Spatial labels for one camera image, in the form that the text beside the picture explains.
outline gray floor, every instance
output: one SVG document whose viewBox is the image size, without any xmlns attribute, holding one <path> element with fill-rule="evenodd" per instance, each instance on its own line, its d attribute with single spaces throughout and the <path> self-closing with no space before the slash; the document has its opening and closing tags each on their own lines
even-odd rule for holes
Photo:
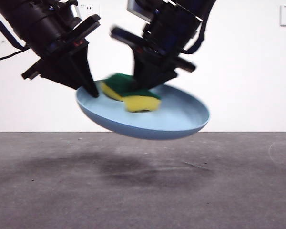
<svg viewBox="0 0 286 229">
<path fill-rule="evenodd" d="M 286 134 L 0 134 L 0 229 L 286 229 Z"/>
</svg>

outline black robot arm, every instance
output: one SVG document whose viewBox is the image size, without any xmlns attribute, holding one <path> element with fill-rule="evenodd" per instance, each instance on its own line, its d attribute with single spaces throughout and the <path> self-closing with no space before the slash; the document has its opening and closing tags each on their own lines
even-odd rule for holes
<svg viewBox="0 0 286 229">
<path fill-rule="evenodd" d="M 0 22 L 0 31 L 18 49 L 32 48 L 40 60 L 22 76 L 37 75 L 77 89 L 81 86 L 98 96 L 87 61 L 88 42 L 85 37 L 100 24 L 98 15 L 81 19 L 74 17 L 71 6 L 76 0 L 0 0 L 0 13 L 15 33 L 26 42 L 20 46 Z"/>
<path fill-rule="evenodd" d="M 133 89 L 163 84 L 177 77 L 176 68 L 193 72 L 195 66 L 179 54 L 191 54 L 200 47 L 215 0 L 131 1 L 149 12 L 151 22 L 145 26 L 142 37 L 117 27 L 112 30 L 112 37 L 133 50 Z M 0 0 L 0 13 L 26 46 L 22 47 L 1 22 L 0 31 L 14 47 L 22 51 L 32 48 L 40 56 L 41 59 L 22 74 L 24 79 L 41 75 L 74 89 L 83 86 L 97 97 L 87 61 L 85 37 L 100 25 L 100 17 L 93 15 L 78 25 L 81 19 L 74 17 L 71 11 L 71 6 L 77 4 L 76 0 Z M 201 24 L 197 42 L 184 50 Z"/>
<path fill-rule="evenodd" d="M 152 13 L 151 22 L 143 30 L 142 37 L 121 28 L 112 30 L 112 37 L 128 44 L 134 53 L 134 89 L 153 88 L 177 77 L 176 68 L 189 72 L 195 66 L 180 58 L 179 54 L 192 54 L 204 40 L 204 31 L 210 11 L 216 0 L 135 0 L 143 10 Z M 184 50 L 194 37 L 198 27 L 200 35 L 196 43 Z"/>
</svg>

